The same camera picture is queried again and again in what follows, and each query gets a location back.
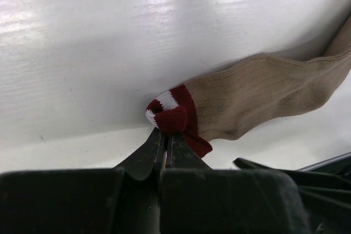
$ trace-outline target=brown fabric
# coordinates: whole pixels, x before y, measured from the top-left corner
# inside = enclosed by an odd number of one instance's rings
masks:
[[[350,68],[351,18],[321,57],[299,62],[259,55],[185,86],[195,103],[199,136],[234,140],[273,118],[318,109]]]

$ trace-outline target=ribbed fabric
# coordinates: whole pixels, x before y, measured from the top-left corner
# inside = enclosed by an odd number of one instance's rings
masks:
[[[184,132],[203,157],[208,141],[235,140],[268,120],[324,105],[351,69],[351,18],[321,57],[292,61],[257,55],[185,82],[150,103],[148,119],[166,134]]]

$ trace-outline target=red fabric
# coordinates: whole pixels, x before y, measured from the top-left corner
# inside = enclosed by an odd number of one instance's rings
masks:
[[[155,122],[163,133],[173,135],[184,132],[188,145],[199,157],[204,157],[212,151],[212,146],[198,135],[196,108],[189,91],[185,85],[180,85],[170,92],[178,107],[164,111],[161,103],[155,99],[147,110],[155,114]]]

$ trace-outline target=sock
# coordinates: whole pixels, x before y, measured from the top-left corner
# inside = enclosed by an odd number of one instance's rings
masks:
[[[183,132],[200,156],[209,141],[236,140],[259,124],[324,105],[351,68],[351,17],[321,57],[292,61],[268,54],[177,86],[153,100],[149,121],[168,135]]]

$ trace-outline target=white surface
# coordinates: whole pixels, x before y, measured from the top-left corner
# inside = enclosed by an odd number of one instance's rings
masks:
[[[112,165],[146,139],[151,99],[254,53],[310,58],[350,4],[0,0],[0,170]],[[348,87],[321,110],[213,142],[205,160],[219,168],[250,156],[298,168],[349,151]],[[131,127],[138,136],[118,131]]]

